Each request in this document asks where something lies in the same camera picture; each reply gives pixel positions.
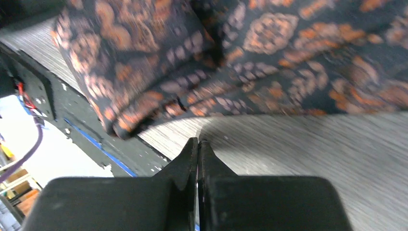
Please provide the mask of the brown paisley patterned tie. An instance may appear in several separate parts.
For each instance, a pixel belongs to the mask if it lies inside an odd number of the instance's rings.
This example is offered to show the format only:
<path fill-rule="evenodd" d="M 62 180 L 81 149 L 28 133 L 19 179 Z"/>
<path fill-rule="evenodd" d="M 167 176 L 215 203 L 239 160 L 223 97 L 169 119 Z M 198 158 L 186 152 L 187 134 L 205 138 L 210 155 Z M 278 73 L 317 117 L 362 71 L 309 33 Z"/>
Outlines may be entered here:
<path fill-rule="evenodd" d="M 408 108 L 405 0 L 69 0 L 51 36 L 105 131 Z"/>

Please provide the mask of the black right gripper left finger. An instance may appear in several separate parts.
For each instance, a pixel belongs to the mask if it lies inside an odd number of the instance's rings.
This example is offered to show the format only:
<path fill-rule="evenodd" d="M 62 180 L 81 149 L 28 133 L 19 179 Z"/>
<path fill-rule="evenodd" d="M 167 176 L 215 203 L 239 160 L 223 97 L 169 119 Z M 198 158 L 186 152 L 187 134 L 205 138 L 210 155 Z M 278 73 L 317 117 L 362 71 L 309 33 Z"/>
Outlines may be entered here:
<path fill-rule="evenodd" d="M 151 177 L 73 177 L 50 181 L 24 231 L 192 231 L 198 141 Z"/>

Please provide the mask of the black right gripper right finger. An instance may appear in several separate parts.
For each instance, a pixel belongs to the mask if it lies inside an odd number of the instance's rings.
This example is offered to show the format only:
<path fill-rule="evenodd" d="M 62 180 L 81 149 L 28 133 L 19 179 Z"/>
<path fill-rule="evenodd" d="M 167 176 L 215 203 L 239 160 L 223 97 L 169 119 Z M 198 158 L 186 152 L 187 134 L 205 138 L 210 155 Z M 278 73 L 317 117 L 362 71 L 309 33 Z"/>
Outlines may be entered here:
<path fill-rule="evenodd" d="M 210 143 L 199 144 L 200 223 L 205 231 L 350 231 L 339 194 L 314 176 L 233 172 Z"/>

